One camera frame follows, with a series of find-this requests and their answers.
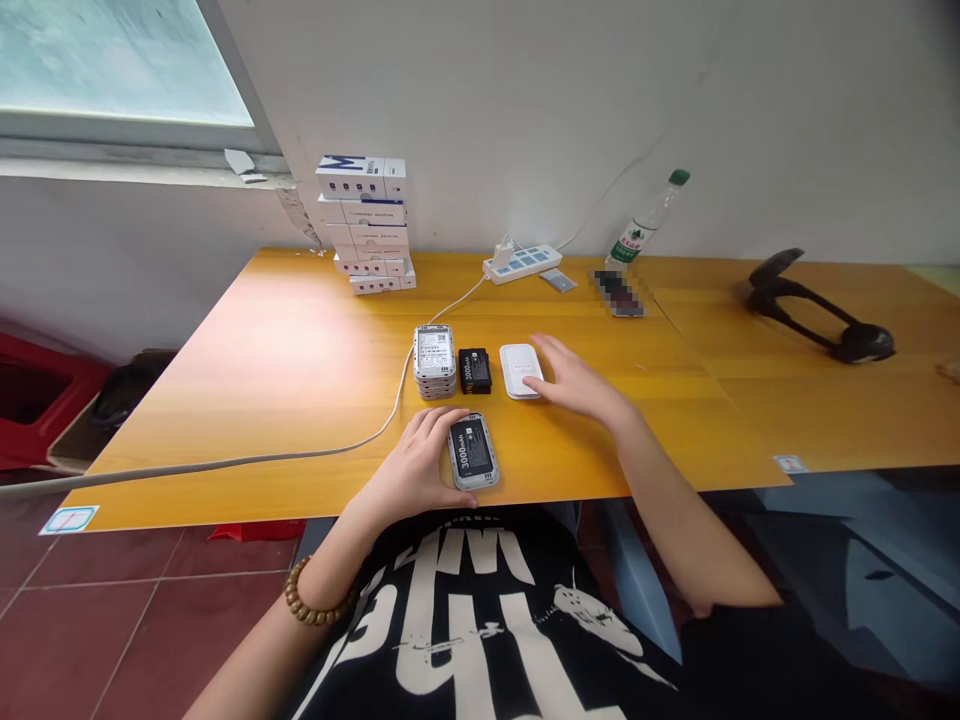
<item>red plastic chair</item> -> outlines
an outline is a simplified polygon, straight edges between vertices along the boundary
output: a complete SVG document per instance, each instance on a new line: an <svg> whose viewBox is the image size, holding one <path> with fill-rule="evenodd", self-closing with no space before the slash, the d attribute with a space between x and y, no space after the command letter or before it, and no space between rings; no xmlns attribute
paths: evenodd
<svg viewBox="0 0 960 720"><path fill-rule="evenodd" d="M47 450L110 368L0 333L0 470L47 464Z"/></svg>

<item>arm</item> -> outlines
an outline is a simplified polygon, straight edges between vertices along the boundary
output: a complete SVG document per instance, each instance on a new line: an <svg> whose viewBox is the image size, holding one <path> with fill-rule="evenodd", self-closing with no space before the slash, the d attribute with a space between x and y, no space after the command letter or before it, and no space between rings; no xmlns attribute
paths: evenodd
<svg viewBox="0 0 960 720"><path fill-rule="evenodd" d="M469 410L422 410L397 447L347 504L333 529L300 574L303 602L331 610L343 602L380 533L406 517L440 507L476 507L467 492L440 481L439 459L447 432ZM316 655L329 629L299 622L281 595L223 664L185 720L265 720Z"/></svg>
<svg viewBox="0 0 960 720"><path fill-rule="evenodd" d="M523 382L613 435L640 517L695 615L709 616L714 605L780 605L763 571L674 467L633 404L556 338L534 335L533 341L556 382Z"/></svg>

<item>black t-shirt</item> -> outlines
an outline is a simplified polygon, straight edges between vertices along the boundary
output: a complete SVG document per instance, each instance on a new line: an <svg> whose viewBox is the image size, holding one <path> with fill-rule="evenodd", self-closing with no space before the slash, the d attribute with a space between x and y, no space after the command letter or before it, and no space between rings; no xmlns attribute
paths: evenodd
<svg viewBox="0 0 960 720"><path fill-rule="evenodd" d="M687 623L681 667L607 607L571 533L535 506L398 523L355 587L282 717L886 715L787 608Z"/></svg>

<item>white wall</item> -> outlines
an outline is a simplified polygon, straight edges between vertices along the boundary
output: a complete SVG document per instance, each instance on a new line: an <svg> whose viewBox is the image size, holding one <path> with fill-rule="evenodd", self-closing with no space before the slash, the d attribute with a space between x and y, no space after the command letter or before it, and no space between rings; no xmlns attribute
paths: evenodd
<svg viewBox="0 0 960 720"><path fill-rule="evenodd" d="M407 159L417 249L600 254L670 170L650 250L960 261L960 62L939 0L221 0L296 179ZM317 188L307 189L309 195Z"/></svg>
<svg viewBox="0 0 960 720"><path fill-rule="evenodd" d="M0 177L0 319L113 362L180 347L257 248L310 243L273 190Z"/></svg>

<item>plastic bottle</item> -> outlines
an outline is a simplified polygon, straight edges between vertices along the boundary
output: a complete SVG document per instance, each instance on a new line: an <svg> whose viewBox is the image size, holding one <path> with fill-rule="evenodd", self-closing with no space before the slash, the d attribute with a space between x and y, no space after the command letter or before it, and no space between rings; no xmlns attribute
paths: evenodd
<svg viewBox="0 0 960 720"><path fill-rule="evenodd" d="M686 170L674 170L671 173L667 181L667 189L637 213L620 233L620 239L607 255L607 264L625 265L633 262L637 255L643 252L643 248L650 242L650 238L667 216L667 209L680 197L680 190L689 179L690 173Z"/></svg>

